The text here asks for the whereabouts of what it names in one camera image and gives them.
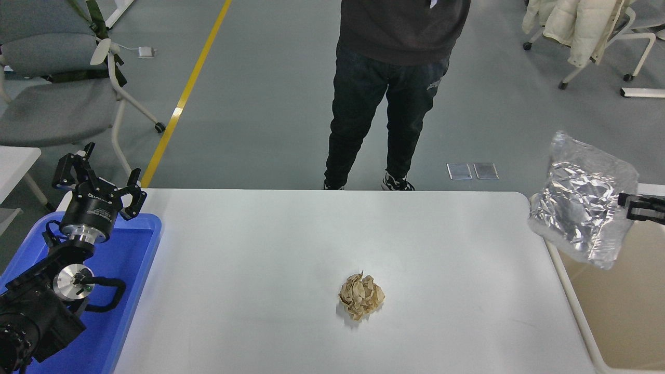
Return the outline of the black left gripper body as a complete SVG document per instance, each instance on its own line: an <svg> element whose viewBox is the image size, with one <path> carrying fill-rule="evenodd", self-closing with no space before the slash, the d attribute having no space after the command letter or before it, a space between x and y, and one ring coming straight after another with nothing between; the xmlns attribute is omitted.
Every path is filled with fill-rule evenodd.
<svg viewBox="0 0 665 374"><path fill-rule="evenodd" d="M121 195L112 190L74 190L69 205L59 223L59 231L73 239L109 240L119 211L123 208Z"/></svg>

